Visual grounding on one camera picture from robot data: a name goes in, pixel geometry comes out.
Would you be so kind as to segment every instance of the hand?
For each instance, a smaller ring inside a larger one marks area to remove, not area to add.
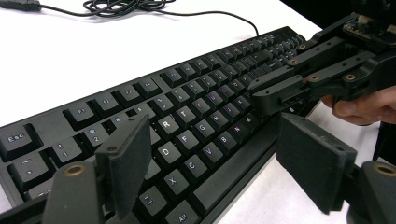
[[[340,101],[332,107],[332,96],[322,102],[332,108],[332,113],[357,125],[368,125],[377,121],[396,124],[396,86],[362,96],[354,101]]]

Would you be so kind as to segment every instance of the white table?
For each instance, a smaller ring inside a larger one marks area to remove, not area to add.
[[[84,12],[77,0],[41,4]],[[276,0],[177,0],[174,12],[223,10],[253,21],[261,34],[289,26],[309,39],[319,28]],[[0,9],[0,126],[63,105],[209,51],[253,37],[224,15],[172,17],[138,12],[125,18],[76,18],[43,9]],[[378,125],[357,127],[320,105],[310,118],[370,160]],[[0,212],[10,207],[0,190]],[[219,223],[345,223],[346,209],[325,216],[271,159]]]

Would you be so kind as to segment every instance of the black keyboard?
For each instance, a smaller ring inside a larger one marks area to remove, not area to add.
[[[45,198],[57,169],[93,161],[125,120],[149,114],[152,160],[129,218],[213,222],[276,150],[277,121],[254,109],[247,86],[303,41],[284,27],[2,127],[0,184],[13,207]]]

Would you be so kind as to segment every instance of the keyboard cable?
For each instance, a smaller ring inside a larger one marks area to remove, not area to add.
[[[83,3],[83,6],[90,11],[88,13],[76,13],[57,7],[41,5],[37,0],[0,0],[0,7],[22,11],[40,11],[41,8],[45,8],[76,17],[98,16],[103,18],[119,18],[136,10],[158,12],[166,15],[182,17],[200,16],[205,14],[223,14],[247,22],[254,28],[256,35],[259,35],[259,31],[253,22],[230,12],[214,10],[195,13],[176,13],[162,10],[165,8],[166,4],[173,2],[176,2],[176,0],[88,0]]]

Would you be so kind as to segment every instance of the space bar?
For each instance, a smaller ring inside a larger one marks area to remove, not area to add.
[[[267,123],[192,193],[192,205],[201,216],[206,216],[275,142],[277,124],[275,120]]]

